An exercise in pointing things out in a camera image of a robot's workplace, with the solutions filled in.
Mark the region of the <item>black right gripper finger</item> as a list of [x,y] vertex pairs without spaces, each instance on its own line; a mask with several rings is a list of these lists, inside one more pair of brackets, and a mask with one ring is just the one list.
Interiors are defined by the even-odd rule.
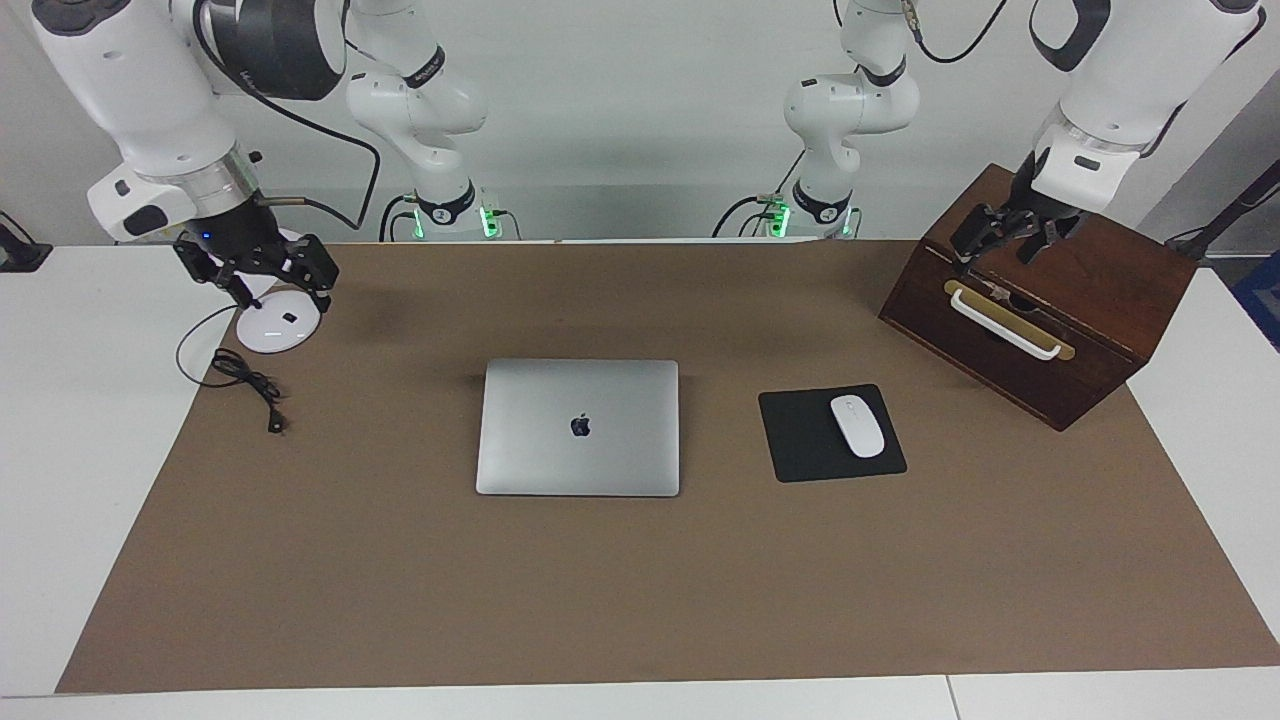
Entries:
[[312,300],[321,315],[332,306],[330,292],[338,277],[339,266],[317,236],[302,234],[291,241],[291,283]]
[[214,284],[228,293],[241,310],[260,309],[262,305],[252,293],[243,278],[237,274],[233,263],[218,265],[214,259],[196,242],[175,240],[173,250],[192,281],[198,284]]

